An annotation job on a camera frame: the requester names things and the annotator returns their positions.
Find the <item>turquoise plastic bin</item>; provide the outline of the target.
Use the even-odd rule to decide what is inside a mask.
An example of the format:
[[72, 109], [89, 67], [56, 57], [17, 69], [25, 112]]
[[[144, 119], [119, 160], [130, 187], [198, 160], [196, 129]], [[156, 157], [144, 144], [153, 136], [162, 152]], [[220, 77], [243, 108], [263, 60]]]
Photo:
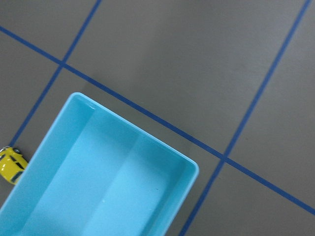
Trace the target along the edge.
[[0, 210], [3, 236], [163, 236], [199, 173], [82, 93], [65, 102]]

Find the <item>yellow beetle toy car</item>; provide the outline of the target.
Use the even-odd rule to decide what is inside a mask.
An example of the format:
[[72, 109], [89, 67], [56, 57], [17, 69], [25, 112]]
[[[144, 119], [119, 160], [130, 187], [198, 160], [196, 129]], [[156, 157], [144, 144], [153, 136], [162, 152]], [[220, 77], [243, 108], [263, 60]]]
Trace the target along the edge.
[[0, 150], [0, 175], [9, 183], [16, 185], [27, 165], [19, 149], [5, 146]]

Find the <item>blue tape line lengthwise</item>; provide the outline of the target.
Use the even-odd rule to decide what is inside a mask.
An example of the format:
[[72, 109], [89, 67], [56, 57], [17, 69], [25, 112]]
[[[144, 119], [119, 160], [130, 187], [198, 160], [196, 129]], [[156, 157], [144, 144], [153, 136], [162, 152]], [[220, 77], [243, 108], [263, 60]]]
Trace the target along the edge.
[[48, 94], [49, 90], [51, 89], [51, 87], [53, 86], [54, 82], [58, 78], [59, 74], [65, 68], [65, 66], [66, 66], [70, 56], [72, 55], [74, 49], [78, 45], [80, 39], [82, 38], [84, 32], [86, 31], [89, 23], [91, 22], [92, 18], [94, 17], [95, 13], [97, 12], [97, 10], [98, 10], [98, 8], [99, 8], [101, 3], [102, 3], [102, 1], [97, 0], [93, 4], [91, 10], [89, 11], [88, 15], [86, 16], [85, 20], [83, 21], [82, 25], [80, 26], [79, 31], [76, 33], [74, 39], [72, 40], [69, 48], [67, 49], [65, 55], [63, 56], [63, 58], [61, 60], [56, 58], [56, 57], [54, 57], [54, 56], [52, 56], [51, 54], [45, 52], [41, 48], [39, 48], [39, 47], [29, 43], [25, 39], [19, 37], [18, 35], [14, 34], [12, 32], [10, 32], [9, 30], [6, 32], [6, 34], [8, 36], [10, 36], [11, 38], [15, 39], [16, 41], [20, 42], [21, 44], [27, 46], [28, 48], [32, 49], [33, 51], [39, 53], [40, 55], [44, 56], [47, 59], [50, 59], [52, 62], [57, 64], [56, 70], [54, 71], [54, 73], [52, 74], [51, 78], [49, 79], [49, 81], [45, 85], [45, 87], [42, 90], [42, 92], [40, 93], [39, 97], [36, 99], [36, 101], [32, 105], [32, 107], [31, 107], [30, 111], [27, 113], [26, 117], [23, 119], [23, 122], [21, 123], [21, 125], [19, 126], [19, 128], [17, 129], [15, 134], [13, 135], [12, 139], [10, 140], [9, 145], [12, 146], [12, 145], [16, 144], [16, 142], [20, 138], [21, 134], [23, 133], [23, 131], [25, 130], [25, 128], [29, 124], [30, 120], [32, 119], [32, 117], [34, 116], [36, 111], [38, 110], [38, 108], [41, 105], [42, 101], [45, 99], [46, 95]]

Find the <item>blue tape line crosswise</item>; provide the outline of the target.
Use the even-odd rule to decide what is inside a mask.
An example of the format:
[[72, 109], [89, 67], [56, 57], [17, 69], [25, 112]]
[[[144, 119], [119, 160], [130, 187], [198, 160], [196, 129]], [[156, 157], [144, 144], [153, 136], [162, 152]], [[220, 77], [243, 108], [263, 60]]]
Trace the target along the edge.
[[143, 107], [137, 105], [136, 103], [134, 103], [131, 100], [125, 98], [124, 96], [118, 94], [117, 92], [111, 90], [107, 86], [97, 82], [96, 80], [94, 80], [91, 77], [87, 76], [83, 72], [75, 69], [74, 67], [66, 64], [65, 69], [67, 69], [68, 71], [74, 73], [75, 75], [79, 76], [80, 78], [86, 80], [87, 82], [91, 83], [92, 85], [100, 88], [104, 92], [109, 93], [110, 95], [114, 96], [116, 99], [118, 99], [118, 100], [122, 101], [123, 103], [129, 105], [130, 107], [136, 109], [140, 113], [146, 115], [150, 119], [158, 122], [159, 124], [161, 124], [161, 125], [165, 126], [166, 128], [170, 129], [171, 131], [177, 133], [178, 135], [180, 135], [183, 138], [187, 139], [188, 141], [194, 143], [195, 145], [197, 145], [198, 147], [202, 148], [203, 150], [209, 152], [210, 154], [212, 154], [214, 156], [215, 155], [222, 155], [222, 153], [220, 153], [217, 150], [213, 149], [212, 147], [208, 146], [204, 142], [196, 139], [195, 137], [189, 135], [188, 133], [184, 132], [183, 130], [179, 129], [178, 127], [172, 125], [171, 123], [165, 121], [164, 119], [158, 117], [157, 115], [155, 115], [155, 114], [151, 113], [150, 111], [144, 109]]

